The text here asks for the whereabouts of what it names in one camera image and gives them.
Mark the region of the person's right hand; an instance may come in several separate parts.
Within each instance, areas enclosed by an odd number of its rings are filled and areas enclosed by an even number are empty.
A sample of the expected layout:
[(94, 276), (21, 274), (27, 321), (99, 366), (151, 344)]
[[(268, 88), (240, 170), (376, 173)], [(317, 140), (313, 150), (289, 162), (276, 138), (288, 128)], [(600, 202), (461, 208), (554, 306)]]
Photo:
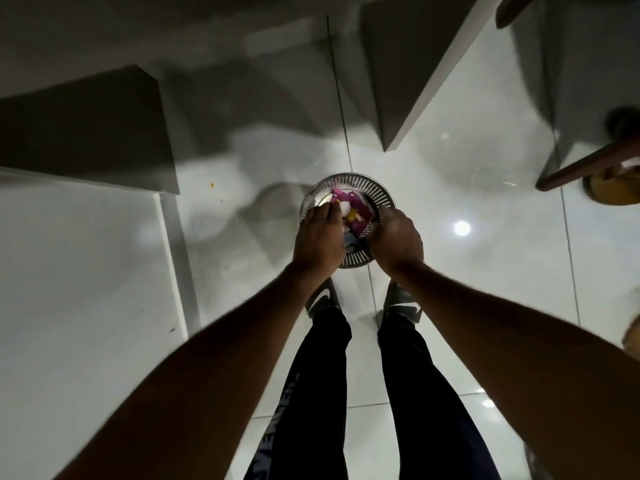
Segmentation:
[(397, 209), (397, 220), (391, 229), (372, 232), (367, 245), (373, 259), (393, 280), (409, 267), (424, 264), (424, 247), (411, 218)]

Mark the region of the person's left hand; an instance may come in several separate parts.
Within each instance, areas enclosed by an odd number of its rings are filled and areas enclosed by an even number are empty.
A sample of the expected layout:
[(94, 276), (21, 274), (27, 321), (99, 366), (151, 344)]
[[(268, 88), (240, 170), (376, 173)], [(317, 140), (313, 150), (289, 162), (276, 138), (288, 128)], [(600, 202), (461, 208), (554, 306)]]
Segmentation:
[(345, 257), (342, 226), (308, 226), (307, 213), (296, 236), (292, 267), (315, 289), (338, 269)]

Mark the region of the perforated metal waste basket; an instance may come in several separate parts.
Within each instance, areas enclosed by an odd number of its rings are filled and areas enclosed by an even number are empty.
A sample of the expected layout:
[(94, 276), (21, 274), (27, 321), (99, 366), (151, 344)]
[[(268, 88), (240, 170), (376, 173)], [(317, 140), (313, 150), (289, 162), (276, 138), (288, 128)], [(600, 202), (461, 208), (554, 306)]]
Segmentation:
[(371, 177), (353, 172), (338, 173), (324, 178), (319, 183), (311, 187), (301, 203), (299, 222), (303, 222), (303, 219), (309, 209), (330, 201), (332, 189), (335, 187), (361, 193), (364, 195), (368, 204), (370, 204), (374, 211), (374, 219), (372, 223), (368, 226), (363, 238), (359, 239), (362, 246), (361, 251), (350, 255), (345, 254), (340, 268), (353, 269), (366, 266), (373, 261), (373, 257), (371, 256), (367, 245), (367, 236), (371, 233), (373, 222), (378, 217), (378, 209), (380, 207), (396, 208), (396, 204), (388, 190)]

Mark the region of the person's left forearm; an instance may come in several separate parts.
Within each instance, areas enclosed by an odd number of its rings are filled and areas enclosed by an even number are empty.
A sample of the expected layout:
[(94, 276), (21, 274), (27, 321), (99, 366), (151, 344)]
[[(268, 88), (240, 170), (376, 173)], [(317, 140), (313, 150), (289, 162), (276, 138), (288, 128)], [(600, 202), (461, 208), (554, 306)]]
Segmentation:
[(292, 262), (188, 339), (54, 480), (223, 480), (294, 323), (330, 274)]

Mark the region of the person's right forearm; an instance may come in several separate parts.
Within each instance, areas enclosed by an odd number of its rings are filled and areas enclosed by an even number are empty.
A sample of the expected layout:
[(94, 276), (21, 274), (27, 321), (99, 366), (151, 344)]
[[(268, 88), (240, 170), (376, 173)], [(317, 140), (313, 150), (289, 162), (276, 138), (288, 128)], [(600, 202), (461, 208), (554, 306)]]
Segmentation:
[(576, 325), (421, 262), (387, 272), (554, 480), (640, 480), (640, 361)]

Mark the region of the pink and yellow wrapper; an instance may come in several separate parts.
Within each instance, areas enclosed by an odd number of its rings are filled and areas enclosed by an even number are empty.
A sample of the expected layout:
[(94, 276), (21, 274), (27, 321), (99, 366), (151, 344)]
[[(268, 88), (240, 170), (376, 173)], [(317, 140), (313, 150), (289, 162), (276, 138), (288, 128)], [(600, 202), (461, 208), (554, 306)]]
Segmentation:
[(351, 211), (346, 218), (343, 218), (343, 224), (361, 239), (363, 238), (368, 226), (374, 219), (374, 211), (366, 198), (361, 193), (353, 190), (343, 190), (335, 187), (332, 189), (331, 202), (334, 201), (350, 201)]

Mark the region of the grey left sneaker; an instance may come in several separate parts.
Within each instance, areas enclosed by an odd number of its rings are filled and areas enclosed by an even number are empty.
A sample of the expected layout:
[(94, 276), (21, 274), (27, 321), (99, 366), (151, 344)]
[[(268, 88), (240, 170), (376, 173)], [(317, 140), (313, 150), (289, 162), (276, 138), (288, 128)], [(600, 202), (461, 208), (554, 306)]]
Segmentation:
[(325, 280), (308, 299), (305, 305), (308, 317), (314, 320), (327, 310), (339, 310), (341, 306), (332, 278)]

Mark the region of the grey sneaker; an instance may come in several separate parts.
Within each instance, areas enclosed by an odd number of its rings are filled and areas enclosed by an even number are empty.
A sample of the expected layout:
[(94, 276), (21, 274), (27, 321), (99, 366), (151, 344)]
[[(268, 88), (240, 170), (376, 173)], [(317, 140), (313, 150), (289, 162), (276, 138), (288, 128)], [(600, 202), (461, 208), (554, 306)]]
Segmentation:
[(305, 305), (308, 317), (314, 320), (327, 310), (339, 310), (341, 306), (332, 278), (325, 280), (308, 299)]
[(396, 281), (391, 280), (387, 288), (379, 327), (388, 318), (395, 316), (404, 317), (416, 325), (420, 323), (422, 313), (421, 306), (414, 300), (411, 293), (402, 288)]

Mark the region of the grey right sneaker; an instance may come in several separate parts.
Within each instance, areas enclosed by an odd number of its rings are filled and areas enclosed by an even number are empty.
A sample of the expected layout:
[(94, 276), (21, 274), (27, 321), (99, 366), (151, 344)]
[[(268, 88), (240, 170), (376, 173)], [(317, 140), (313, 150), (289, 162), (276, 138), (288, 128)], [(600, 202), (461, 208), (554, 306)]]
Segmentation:
[(420, 323), (422, 313), (421, 306), (414, 300), (411, 293), (402, 288), (396, 281), (391, 280), (387, 288), (379, 327), (388, 318), (395, 316), (404, 317), (416, 325)]

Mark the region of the black track trousers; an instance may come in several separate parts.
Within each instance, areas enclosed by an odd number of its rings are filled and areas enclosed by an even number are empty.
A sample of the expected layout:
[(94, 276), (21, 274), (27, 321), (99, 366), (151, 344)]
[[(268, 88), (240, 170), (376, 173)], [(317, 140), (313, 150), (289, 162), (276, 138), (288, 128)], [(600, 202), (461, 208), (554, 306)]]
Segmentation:
[[(457, 393), (415, 329), (416, 304), (392, 305), (378, 331), (399, 448), (399, 480), (500, 480)], [(347, 480), (346, 348), (351, 328), (330, 306), (313, 318), (244, 480)]]

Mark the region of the yellow round object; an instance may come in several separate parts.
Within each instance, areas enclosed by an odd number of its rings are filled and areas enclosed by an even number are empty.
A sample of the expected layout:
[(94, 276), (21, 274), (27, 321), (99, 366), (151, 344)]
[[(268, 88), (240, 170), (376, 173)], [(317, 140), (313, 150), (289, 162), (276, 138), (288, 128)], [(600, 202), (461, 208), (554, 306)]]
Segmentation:
[(617, 165), (583, 177), (582, 188), (594, 202), (607, 206), (640, 204), (640, 166)]

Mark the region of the brown wooden furniture leg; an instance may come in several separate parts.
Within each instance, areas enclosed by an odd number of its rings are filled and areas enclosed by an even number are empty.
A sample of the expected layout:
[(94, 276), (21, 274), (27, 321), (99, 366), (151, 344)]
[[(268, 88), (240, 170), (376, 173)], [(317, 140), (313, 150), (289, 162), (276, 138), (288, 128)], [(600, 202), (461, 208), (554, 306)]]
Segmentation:
[(495, 11), (495, 26), (498, 30), (507, 28), (519, 14), (535, 0), (501, 0)]

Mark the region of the brown wooden furniture rail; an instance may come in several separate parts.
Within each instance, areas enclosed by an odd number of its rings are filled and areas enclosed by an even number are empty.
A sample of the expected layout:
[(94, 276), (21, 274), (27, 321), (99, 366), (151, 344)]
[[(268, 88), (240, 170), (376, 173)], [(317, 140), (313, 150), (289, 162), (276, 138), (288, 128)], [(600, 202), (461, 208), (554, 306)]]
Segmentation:
[(547, 176), (535, 184), (538, 191), (548, 192), (566, 184), (640, 156), (640, 135), (610, 143)]

